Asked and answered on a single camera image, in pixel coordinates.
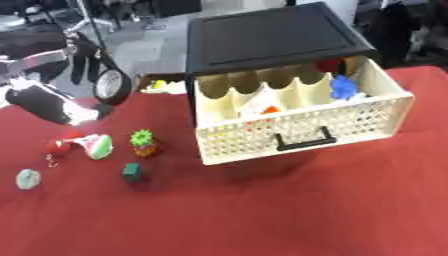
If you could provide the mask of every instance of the tripod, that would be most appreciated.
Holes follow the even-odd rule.
[[[107,27],[109,27],[109,32],[114,32],[115,28],[114,28],[114,25],[112,24],[112,22],[102,20],[102,19],[91,18],[89,11],[87,10],[87,8],[84,4],[84,1],[77,0],[77,3],[79,6],[79,9],[81,10],[83,20],[81,20],[78,24],[74,25],[73,27],[68,28],[67,29],[68,32],[76,32],[88,24],[95,26],[95,24],[93,24],[93,23],[107,26]]]

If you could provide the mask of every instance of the toy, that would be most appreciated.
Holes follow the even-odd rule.
[[[336,76],[331,81],[331,88],[333,89],[331,97],[336,100],[349,100],[358,92],[356,84],[342,75]]]
[[[82,146],[86,154],[93,160],[103,159],[112,153],[112,138],[109,135],[92,134],[81,138],[60,139],[50,142],[47,146],[48,156],[60,156],[68,152],[71,144]]]
[[[16,176],[16,185],[22,190],[29,190],[39,185],[42,177],[39,172],[23,169]]]
[[[140,130],[131,135],[130,140],[134,147],[134,154],[139,157],[149,157],[156,150],[156,144],[153,141],[153,135],[149,130]]]
[[[137,182],[141,179],[140,164],[129,163],[123,169],[122,175],[127,182]]]
[[[109,135],[92,134],[80,139],[70,140],[81,145],[93,160],[99,160],[112,153],[112,138]]]

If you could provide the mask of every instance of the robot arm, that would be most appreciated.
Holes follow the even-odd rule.
[[[99,49],[82,34],[67,36],[67,47],[26,56],[18,60],[0,58],[0,83],[7,83],[10,89],[6,100],[24,110],[57,124],[78,125],[98,120],[112,110],[110,105],[121,104],[131,92],[131,80],[113,62],[108,54]],[[89,60],[88,77],[98,80],[94,94],[101,103],[94,109],[84,108],[51,85],[26,78],[28,70],[39,72],[39,67],[61,63],[73,56],[72,80],[83,76],[85,60]],[[106,71],[99,77],[100,64]]]

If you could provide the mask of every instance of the table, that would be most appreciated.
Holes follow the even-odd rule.
[[[448,77],[389,71],[416,95],[400,133],[218,166],[201,164],[184,96],[133,95],[84,132],[110,134],[111,157],[74,150],[56,168],[45,142],[64,127],[0,110],[0,253],[52,255],[446,255]],[[151,128],[161,152],[150,179],[121,177],[137,161],[128,135]],[[23,168],[41,186],[19,191]]]

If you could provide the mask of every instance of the green spiky ball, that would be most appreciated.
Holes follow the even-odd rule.
[[[149,130],[136,131],[131,135],[131,144],[134,147],[141,147],[152,143],[152,132]]]

